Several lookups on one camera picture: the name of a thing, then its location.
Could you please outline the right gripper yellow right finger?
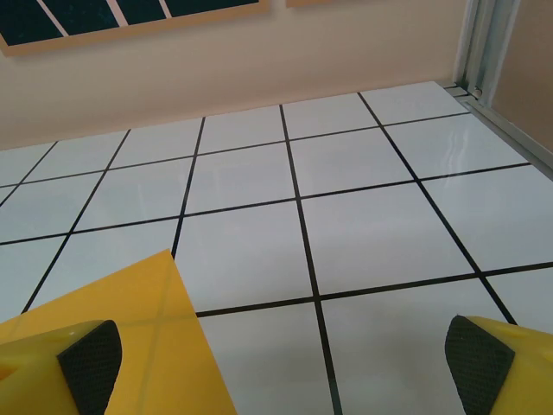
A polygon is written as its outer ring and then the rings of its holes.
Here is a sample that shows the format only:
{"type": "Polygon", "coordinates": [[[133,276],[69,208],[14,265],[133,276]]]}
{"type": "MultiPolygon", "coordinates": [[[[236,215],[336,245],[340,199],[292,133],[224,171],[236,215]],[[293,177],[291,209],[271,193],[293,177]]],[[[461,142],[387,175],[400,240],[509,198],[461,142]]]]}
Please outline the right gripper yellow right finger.
{"type": "Polygon", "coordinates": [[[466,414],[551,414],[552,335],[455,316],[445,356],[466,414]]]}

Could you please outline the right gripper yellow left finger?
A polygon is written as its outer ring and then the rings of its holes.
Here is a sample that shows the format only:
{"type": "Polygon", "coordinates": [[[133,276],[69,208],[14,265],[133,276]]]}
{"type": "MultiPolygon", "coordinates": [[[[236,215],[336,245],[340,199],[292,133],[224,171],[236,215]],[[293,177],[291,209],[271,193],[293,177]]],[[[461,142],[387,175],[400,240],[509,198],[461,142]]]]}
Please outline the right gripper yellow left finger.
{"type": "Polygon", "coordinates": [[[122,364],[112,320],[82,322],[1,345],[2,414],[104,414],[122,364]]]}

